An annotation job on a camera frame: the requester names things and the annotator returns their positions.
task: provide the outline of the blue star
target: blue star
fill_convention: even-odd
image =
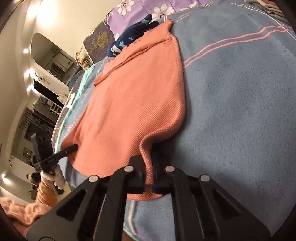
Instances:
[[[124,48],[126,45],[124,45],[123,41],[121,42],[121,41],[119,40],[119,46],[122,47],[122,48]]]
[[[145,23],[146,25],[148,25],[149,22],[150,21],[149,20],[146,20],[146,19],[141,20],[141,23]]]

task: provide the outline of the white glove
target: white glove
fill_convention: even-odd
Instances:
[[[57,165],[54,171],[56,173],[55,176],[50,175],[44,171],[41,171],[41,180],[46,179],[46,180],[52,181],[55,186],[57,186],[60,190],[63,190],[65,187],[66,181],[64,179],[64,176],[59,164]]]

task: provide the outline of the metal bolt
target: metal bolt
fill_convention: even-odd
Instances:
[[[96,175],[92,175],[92,176],[89,177],[89,181],[90,181],[91,183],[95,183],[98,179],[99,179],[99,178],[98,178],[98,176],[96,176]]]
[[[126,167],[124,167],[124,171],[125,172],[132,172],[133,171],[133,167],[132,166],[126,166]]]
[[[165,170],[167,172],[173,172],[175,170],[175,168],[173,166],[167,166],[167,167],[165,167]]]
[[[201,179],[201,181],[203,181],[203,182],[208,182],[208,181],[210,180],[210,177],[209,177],[208,175],[202,175],[202,176],[200,177],[200,179]]]

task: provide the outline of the blue blanket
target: blue blanket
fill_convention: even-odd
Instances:
[[[187,175],[210,175],[273,234],[296,203],[296,35],[242,0],[215,0],[169,18],[184,66],[186,117],[158,148]],[[89,75],[61,140],[104,63]],[[60,165],[71,186],[86,179],[66,159]],[[124,230],[138,240],[174,240],[170,196],[128,200]]]

